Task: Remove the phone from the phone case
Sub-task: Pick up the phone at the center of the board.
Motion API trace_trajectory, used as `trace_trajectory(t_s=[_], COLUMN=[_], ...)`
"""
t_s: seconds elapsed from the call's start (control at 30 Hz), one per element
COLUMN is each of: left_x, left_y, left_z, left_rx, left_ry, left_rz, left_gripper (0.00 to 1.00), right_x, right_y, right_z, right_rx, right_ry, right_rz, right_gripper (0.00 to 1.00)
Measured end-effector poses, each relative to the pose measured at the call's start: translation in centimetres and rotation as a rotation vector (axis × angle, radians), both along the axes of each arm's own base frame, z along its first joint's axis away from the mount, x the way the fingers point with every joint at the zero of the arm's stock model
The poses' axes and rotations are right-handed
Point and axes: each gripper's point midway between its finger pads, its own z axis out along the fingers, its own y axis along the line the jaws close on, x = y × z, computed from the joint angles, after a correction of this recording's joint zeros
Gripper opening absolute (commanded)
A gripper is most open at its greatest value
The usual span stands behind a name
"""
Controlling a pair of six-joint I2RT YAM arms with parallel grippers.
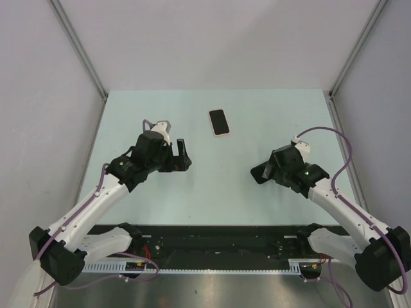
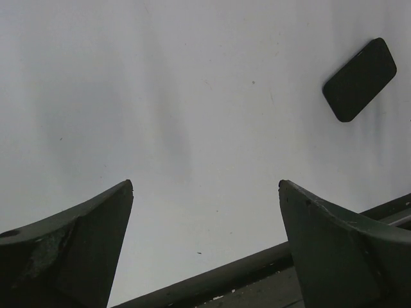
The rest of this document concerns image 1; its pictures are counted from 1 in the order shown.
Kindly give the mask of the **phone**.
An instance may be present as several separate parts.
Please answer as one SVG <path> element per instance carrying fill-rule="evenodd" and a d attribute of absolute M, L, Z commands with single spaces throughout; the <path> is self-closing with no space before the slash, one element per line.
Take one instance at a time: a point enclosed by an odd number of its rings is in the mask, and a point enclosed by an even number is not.
<path fill-rule="evenodd" d="M 209 111 L 209 119 L 215 136 L 223 136 L 230 133 L 227 118 L 222 109 Z"/>

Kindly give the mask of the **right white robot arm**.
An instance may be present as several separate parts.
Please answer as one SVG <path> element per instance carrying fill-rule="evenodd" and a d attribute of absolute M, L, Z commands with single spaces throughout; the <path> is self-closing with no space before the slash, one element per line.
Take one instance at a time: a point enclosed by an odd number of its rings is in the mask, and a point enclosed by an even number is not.
<path fill-rule="evenodd" d="M 349 234 L 336 235 L 311 224 L 296 241 L 297 252 L 312 257 L 317 252 L 352 267 L 362 282 L 381 291 L 410 270 L 410 236 L 402 227 L 390 228 L 332 188 L 329 174 L 306 162 L 310 146 L 291 143 L 271 152 L 269 159 L 252 168 L 258 184 L 273 180 L 319 205 Z"/>

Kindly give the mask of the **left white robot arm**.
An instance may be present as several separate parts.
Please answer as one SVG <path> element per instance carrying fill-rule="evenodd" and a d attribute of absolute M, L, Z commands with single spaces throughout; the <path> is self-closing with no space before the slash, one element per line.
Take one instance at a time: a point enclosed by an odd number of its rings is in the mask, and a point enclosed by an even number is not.
<path fill-rule="evenodd" d="M 104 164 L 97 186 L 65 216 L 47 229 L 29 234 L 31 254 L 55 283 L 72 283 L 84 267 L 112 254 L 133 257 L 142 248 L 141 233 L 127 223 L 99 235 L 90 244 L 83 240 L 99 219 L 117 202 L 145 182 L 151 173 L 185 172 L 192 164 L 184 139 L 177 139 L 178 154 L 164 134 L 145 131 L 128 151 Z"/>

